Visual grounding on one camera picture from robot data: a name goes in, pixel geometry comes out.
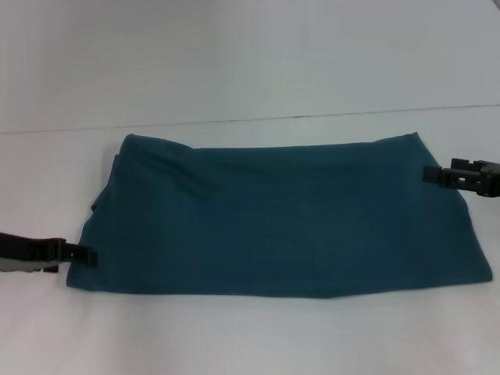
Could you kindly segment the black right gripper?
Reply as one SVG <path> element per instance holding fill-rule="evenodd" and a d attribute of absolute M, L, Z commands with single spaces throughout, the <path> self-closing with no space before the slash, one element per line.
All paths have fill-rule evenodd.
<path fill-rule="evenodd" d="M 450 168 L 425 166 L 423 182 L 438 184 L 441 188 L 477 192 L 486 198 L 498 198 L 500 164 L 484 160 L 471 162 L 452 159 Z"/>

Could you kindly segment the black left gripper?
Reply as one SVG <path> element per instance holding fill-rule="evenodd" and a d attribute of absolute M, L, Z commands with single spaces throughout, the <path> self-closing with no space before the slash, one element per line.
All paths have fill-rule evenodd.
<path fill-rule="evenodd" d="M 34 239 L 1 233 L 1 271 L 58 273 L 60 263 L 98 265 L 91 248 L 66 243 L 62 238 Z"/>

